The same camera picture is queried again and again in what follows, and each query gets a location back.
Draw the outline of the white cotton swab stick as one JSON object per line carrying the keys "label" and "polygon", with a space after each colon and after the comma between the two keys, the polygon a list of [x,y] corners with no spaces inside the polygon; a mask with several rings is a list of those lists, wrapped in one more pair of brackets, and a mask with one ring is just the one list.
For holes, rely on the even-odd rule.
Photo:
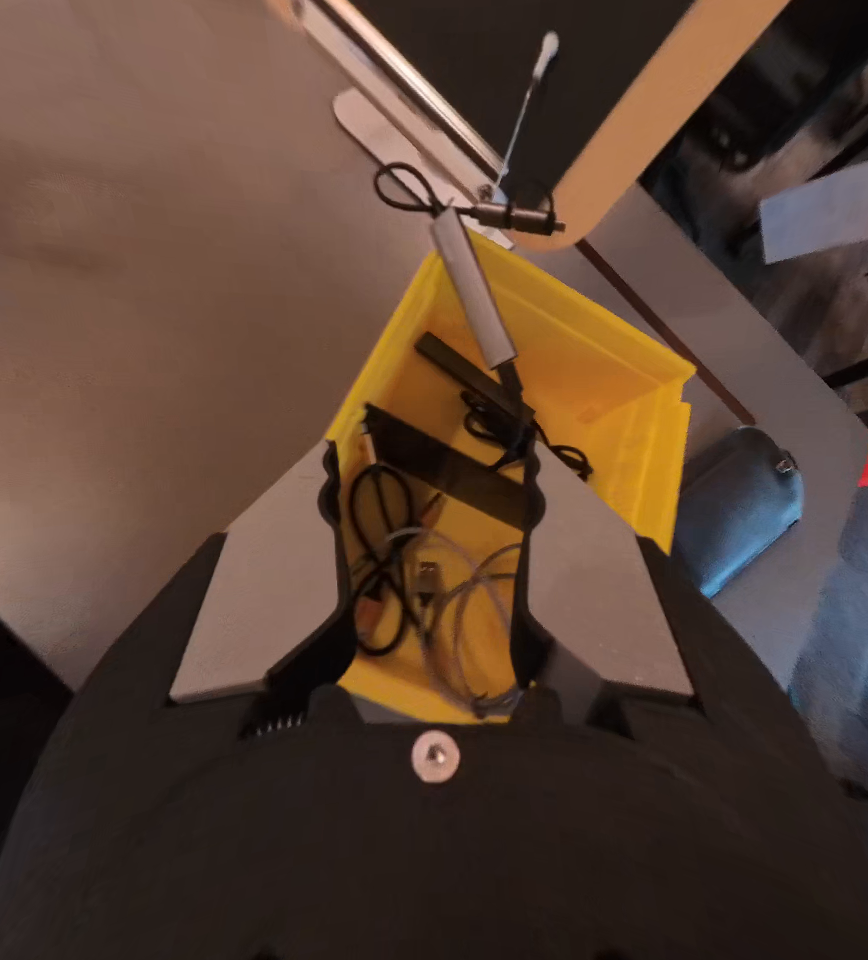
{"label": "white cotton swab stick", "polygon": [[500,188],[504,177],[508,174],[512,155],[517,141],[520,137],[522,127],[526,120],[529,107],[536,94],[536,90],[541,85],[545,74],[555,60],[560,50],[560,36],[555,30],[548,30],[542,38],[539,52],[537,54],[534,66],[532,68],[531,78],[526,88],[519,113],[514,122],[512,135],[507,149],[503,156],[502,164],[494,182],[494,189]]}

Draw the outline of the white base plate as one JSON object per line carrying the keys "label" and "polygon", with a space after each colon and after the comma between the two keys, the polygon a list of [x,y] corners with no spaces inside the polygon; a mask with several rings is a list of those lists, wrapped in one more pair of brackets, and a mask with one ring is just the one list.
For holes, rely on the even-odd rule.
{"label": "white base plate", "polygon": [[390,198],[412,207],[427,206],[433,192],[444,205],[466,209],[474,204],[477,190],[488,184],[484,172],[444,133],[411,110],[406,118],[409,131],[419,137],[418,145],[356,88],[338,94],[333,111],[341,128],[378,166],[404,163],[424,178],[422,184],[401,169],[386,174],[381,186]]}

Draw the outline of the long black flat strip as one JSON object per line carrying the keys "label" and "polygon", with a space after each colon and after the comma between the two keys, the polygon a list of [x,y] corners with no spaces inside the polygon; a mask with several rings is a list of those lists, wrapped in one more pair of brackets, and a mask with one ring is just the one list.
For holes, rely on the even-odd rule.
{"label": "long black flat strip", "polygon": [[521,483],[367,403],[363,425],[379,461],[515,530],[525,530],[527,496]]}

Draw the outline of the silver metal rail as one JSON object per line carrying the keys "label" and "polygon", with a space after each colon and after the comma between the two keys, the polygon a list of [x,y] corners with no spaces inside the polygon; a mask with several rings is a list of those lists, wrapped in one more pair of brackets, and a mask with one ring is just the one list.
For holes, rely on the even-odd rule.
{"label": "silver metal rail", "polygon": [[497,151],[355,2],[286,2],[282,16],[343,69],[421,162],[467,198],[496,199]]}

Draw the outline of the silver usb hub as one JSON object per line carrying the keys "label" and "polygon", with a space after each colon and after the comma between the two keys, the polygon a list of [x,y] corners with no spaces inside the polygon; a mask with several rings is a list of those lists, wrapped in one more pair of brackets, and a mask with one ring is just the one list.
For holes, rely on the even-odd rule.
{"label": "silver usb hub", "polygon": [[502,320],[497,302],[478,260],[460,211],[445,206],[435,213],[431,234],[440,258],[464,307],[467,323],[488,368],[497,373],[502,400],[512,423],[502,439],[503,454],[494,469],[522,461],[537,435],[536,415],[524,401],[515,360],[518,352]]}

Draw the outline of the yellow plastic bin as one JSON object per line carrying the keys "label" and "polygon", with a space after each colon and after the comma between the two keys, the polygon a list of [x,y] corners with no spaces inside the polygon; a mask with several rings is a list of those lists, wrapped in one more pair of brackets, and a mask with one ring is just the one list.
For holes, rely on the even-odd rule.
{"label": "yellow plastic bin", "polygon": [[[594,496],[664,553],[672,546],[690,420],[681,395],[693,368],[516,254],[483,238],[473,246],[519,350],[526,401],[551,440],[581,450],[593,469],[584,483],[589,494],[556,497],[566,519],[543,532],[546,552],[529,579],[537,617],[566,626],[566,615],[579,615],[581,603],[608,585],[606,563],[593,566],[596,536],[581,526]],[[368,403],[478,464],[499,457],[465,431],[461,386],[415,351],[427,332],[475,359],[473,334],[435,252],[422,261],[325,435],[337,446],[344,492],[367,463],[360,423]],[[512,615],[523,532],[456,494],[446,494],[430,518],[433,534],[408,550],[407,561],[434,561],[444,577],[431,658],[409,626],[396,651],[357,654],[341,686],[397,714],[472,723],[472,695],[498,697],[514,683],[504,619]]]}

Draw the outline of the grey sheet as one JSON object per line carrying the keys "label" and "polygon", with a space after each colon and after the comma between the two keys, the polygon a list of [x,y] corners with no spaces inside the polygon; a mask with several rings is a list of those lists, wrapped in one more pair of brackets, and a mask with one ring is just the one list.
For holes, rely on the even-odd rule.
{"label": "grey sheet", "polygon": [[868,160],[764,198],[766,265],[868,241]]}

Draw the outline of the blue-grey pouch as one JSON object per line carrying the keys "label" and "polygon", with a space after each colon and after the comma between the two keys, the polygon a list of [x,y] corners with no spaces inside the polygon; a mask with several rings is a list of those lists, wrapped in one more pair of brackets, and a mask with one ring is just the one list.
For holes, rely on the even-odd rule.
{"label": "blue-grey pouch", "polygon": [[800,521],[803,503],[793,455],[739,427],[686,463],[672,555],[712,598]]}

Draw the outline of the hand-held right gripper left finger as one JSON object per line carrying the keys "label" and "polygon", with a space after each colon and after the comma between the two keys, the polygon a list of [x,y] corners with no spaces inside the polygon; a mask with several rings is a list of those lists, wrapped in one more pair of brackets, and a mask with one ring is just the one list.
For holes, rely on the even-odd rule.
{"label": "hand-held right gripper left finger", "polygon": [[357,652],[336,445],[320,440],[227,528],[170,689],[304,703]]}

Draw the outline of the black board with wooden edge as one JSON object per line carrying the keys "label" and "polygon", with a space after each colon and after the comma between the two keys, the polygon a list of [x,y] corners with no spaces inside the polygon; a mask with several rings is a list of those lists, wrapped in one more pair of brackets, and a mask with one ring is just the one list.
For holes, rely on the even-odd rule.
{"label": "black board with wooden edge", "polygon": [[355,2],[503,156],[547,31],[508,180],[549,191],[566,230],[515,233],[537,252],[583,240],[680,133],[788,2]]}

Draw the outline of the short black flat strip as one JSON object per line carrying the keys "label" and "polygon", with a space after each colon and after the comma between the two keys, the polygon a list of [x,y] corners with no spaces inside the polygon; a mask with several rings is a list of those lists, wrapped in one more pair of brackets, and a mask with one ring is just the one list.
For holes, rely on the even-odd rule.
{"label": "short black flat strip", "polygon": [[525,423],[534,419],[535,411],[532,407],[522,399],[514,397],[500,382],[492,379],[435,334],[424,332],[415,342],[414,349],[419,356],[483,401]]}

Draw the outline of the black usb-c cable grey adapter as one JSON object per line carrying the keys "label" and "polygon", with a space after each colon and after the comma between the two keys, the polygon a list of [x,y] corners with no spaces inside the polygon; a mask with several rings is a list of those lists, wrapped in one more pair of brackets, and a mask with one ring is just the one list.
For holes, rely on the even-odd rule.
{"label": "black usb-c cable grey adapter", "polygon": [[[414,201],[407,202],[389,196],[381,186],[384,178],[396,181],[411,194]],[[546,209],[528,209],[510,200],[480,200],[457,207],[441,200],[428,177],[416,166],[403,161],[380,166],[373,175],[372,187],[377,198],[386,206],[403,212],[421,213],[432,219],[446,211],[453,211],[460,217],[471,218],[482,227],[496,230],[539,236],[553,236],[566,231],[566,224],[558,218],[551,196],[547,198]]]}

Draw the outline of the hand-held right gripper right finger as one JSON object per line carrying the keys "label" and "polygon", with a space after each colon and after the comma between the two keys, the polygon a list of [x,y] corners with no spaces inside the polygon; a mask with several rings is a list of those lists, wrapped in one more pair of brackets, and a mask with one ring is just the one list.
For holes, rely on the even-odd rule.
{"label": "hand-held right gripper right finger", "polygon": [[542,443],[525,463],[511,614],[517,685],[562,703],[694,695],[638,535]]}

